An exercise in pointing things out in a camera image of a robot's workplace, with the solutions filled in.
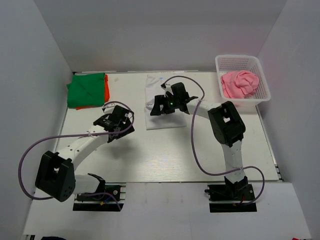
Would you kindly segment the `white t shirt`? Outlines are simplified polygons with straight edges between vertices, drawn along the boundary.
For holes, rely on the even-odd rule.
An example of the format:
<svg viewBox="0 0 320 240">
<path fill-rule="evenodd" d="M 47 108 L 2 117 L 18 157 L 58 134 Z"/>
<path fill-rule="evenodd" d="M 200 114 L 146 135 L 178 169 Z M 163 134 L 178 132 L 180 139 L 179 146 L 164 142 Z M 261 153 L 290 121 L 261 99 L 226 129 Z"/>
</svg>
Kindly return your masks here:
<svg viewBox="0 0 320 240">
<path fill-rule="evenodd" d="M 164 82 L 162 76 L 147 75 L 145 81 L 145 107 L 144 118 L 146 130 L 183 128 L 187 126 L 184 114 L 180 111 L 169 115 L 151 116 L 151 110 L 154 106 L 155 96 L 163 95 L 165 92 L 161 88 Z"/>
</svg>

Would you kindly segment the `pink t shirt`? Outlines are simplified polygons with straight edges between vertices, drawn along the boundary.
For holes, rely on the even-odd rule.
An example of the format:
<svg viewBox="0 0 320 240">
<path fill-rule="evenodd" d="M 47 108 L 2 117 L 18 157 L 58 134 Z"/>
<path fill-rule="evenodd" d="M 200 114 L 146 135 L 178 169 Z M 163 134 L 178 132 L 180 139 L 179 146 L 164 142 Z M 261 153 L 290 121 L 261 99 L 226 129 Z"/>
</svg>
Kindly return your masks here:
<svg viewBox="0 0 320 240">
<path fill-rule="evenodd" d="M 260 79 L 248 70 L 230 71 L 220 77 L 223 95 L 229 99 L 246 99 L 258 89 Z"/>
</svg>

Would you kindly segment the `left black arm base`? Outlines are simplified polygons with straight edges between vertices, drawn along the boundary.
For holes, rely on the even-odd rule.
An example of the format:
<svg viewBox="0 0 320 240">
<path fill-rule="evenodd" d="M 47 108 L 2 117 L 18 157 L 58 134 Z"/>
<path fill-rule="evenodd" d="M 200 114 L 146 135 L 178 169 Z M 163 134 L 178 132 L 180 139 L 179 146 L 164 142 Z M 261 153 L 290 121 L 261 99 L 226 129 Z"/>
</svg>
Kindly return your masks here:
<svg viewBox="0 0 320 240">
<path fill-rule="evenodd" d="M 104 194 L 76 195 L 72 210 L 75 212 L 120 212 L 124 206 L 125 198 L 125 183 L 107 183 L 104 187 Z"/>
</svg>

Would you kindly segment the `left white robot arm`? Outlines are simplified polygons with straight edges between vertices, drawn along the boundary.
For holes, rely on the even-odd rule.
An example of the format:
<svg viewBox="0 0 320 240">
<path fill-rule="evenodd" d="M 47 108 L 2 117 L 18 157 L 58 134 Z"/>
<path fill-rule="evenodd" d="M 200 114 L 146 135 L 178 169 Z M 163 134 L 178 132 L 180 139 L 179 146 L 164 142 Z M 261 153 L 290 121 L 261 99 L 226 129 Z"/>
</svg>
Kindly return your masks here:
<svg viewBox="0 0 320 240">
<path fill-rule="evenodd" d="M 133 120 L 131 109 L 115 105 L 73 143 L 57 152 L 44 153 L 35 179 L 36 188 L 59 202 L 66 201 L 71 195 L 103 198 L 106 181 L 102 177 L 93 173 L 77 175 L 75 171 L 100 146 L 134 132 Z"/>
</svg>

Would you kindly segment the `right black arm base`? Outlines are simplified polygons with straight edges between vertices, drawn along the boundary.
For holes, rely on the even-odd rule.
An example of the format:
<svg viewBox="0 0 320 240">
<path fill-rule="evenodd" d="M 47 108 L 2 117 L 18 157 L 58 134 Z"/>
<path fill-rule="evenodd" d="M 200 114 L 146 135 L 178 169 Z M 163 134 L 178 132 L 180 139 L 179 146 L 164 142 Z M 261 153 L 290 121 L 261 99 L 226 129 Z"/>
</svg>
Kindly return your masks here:
<svg viewBox="0 0 320 240">
<path fill-rule="evenodd" d="M 204 193 L 208 195 L 210 213 L 253 213 L 257 212 L 256 203 L 248 204 L 255 199 L 253 186 L 247 187 L 230 196 L 225 184 L 211 184 L 207 186 Z"/>
</svg>

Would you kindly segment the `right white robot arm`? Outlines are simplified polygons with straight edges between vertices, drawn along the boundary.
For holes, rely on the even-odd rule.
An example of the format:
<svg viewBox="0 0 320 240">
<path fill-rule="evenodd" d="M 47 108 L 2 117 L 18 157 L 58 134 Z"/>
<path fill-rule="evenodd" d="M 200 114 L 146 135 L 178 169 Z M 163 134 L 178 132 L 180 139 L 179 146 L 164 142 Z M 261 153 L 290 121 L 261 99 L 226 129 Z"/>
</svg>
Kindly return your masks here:
<svg viewBox="0 0 320 240">
<path fill-rule="evenodd" d="M 235 105 L 230 101 L 217 104 L 205 100 L 204 96 L 190 96 L 181 82 L 173 85 L 163 83 L 161 88 L 164 94 L 154 97 L 150 115 L 169 115 L 176 110 L 191 115 L 191 149 L 198 168 L 209 176 L 224 176 L 226 195 L 233 200 L 238 199 L 248 185 L 248 178 L 243 170 L 241 152 L 246 127 Z M 194 141 L 196 116 L 209 120 L 213 135 L 222 147 L 225 172 L 209 173 L 200 165 Z"/>
</svg>

